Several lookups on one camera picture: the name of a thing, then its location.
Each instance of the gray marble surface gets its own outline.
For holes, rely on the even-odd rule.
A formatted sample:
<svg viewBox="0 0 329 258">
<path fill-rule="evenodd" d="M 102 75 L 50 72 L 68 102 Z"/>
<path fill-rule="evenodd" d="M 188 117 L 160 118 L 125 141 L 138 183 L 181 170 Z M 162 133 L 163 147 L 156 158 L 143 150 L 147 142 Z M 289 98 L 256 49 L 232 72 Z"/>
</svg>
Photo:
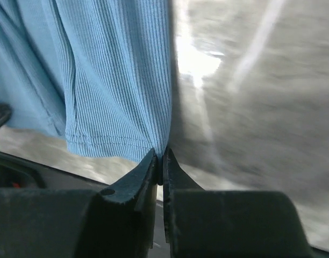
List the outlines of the gray marble surface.
<svg viewBox="0 0 329 258">
<path fill-rule="evenodd" d="M 206 189 L 284 191 L 310 242 L 329 249 L 329 0 L 173 7 L 170 144 L 182 167 Z M 135 166 L 79 157 L 64 141 L 6 127 L 0 151 L 106 183 Z"/>
</svg>

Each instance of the garment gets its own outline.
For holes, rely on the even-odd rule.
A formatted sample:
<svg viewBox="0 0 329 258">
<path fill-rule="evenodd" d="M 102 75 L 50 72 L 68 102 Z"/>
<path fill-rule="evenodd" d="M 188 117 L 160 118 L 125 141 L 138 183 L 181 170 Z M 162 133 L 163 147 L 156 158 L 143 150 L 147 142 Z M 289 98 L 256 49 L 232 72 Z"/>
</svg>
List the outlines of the garment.
<svg viewBox="0 0 329 258">
<path fill-rule="evenodd" d="M 170 128 L 167 0 L 0 0 L 0 102 L 10 126 L 69 151 L 139 161 Z"/>
</svg>

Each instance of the blue cloth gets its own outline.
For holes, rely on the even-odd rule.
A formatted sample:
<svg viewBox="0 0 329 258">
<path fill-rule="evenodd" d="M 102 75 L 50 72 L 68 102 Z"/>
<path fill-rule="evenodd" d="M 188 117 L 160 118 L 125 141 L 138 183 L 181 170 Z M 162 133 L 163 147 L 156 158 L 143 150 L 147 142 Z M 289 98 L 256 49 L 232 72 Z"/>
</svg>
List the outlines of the blue cloth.
<svg viewBox="0 0 329 258">
<path fill-rule="evenodd" d="M 170 128 L 168 0 L 0 0 L 9 125 L 139 161 Z"/>
</svg>

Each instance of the black object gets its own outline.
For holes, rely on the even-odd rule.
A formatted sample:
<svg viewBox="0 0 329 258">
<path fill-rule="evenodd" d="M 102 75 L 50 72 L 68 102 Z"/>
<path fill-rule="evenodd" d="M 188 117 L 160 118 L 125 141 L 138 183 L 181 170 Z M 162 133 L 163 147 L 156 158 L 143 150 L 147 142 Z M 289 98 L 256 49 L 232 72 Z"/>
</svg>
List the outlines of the black object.
<svg viewBox="0 0 329 258">
<path fill-rule="evenodd" d="M 308 245 L 287 196 L 205 191 L 170 148 L 110 186 L 0 152 L 0 257 L 146 257 L 157 182 L 171 257 L 329 257 Z"/>
</svg>

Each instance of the blue ribbed fabric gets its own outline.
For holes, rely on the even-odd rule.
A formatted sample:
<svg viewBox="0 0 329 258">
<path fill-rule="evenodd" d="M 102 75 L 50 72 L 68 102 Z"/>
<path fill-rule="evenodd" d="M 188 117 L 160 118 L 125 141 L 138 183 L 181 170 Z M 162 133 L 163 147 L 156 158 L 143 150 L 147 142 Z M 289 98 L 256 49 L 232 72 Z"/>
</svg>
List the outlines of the blue ribbed fabric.
<svg viewBox="0 0 329 258">
<path fill-rule="evenodd" d="M 168 0 L 0 0 L 0 102 L 10 126 L 83 156 L 166 147 Z"/>
</svg>

